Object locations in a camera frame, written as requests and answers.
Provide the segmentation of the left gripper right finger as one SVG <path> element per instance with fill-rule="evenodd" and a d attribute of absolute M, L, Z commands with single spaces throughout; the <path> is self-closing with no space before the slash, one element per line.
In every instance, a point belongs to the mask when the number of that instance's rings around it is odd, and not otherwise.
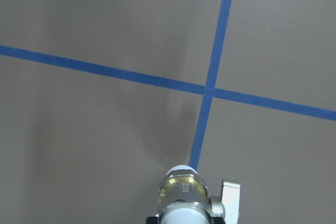
<path fill-rule="evenodd" d="M 225 224 L 223 217 L 211 217 L 211 224 Z"/>

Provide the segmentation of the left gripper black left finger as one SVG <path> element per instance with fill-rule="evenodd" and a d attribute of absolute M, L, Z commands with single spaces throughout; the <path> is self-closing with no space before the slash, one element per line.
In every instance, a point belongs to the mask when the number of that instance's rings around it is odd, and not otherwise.
<path fill-rule="evenodd" d="M 145 224 L 159 224 L 159 217 L 149 216 L 146 218 Z"/>

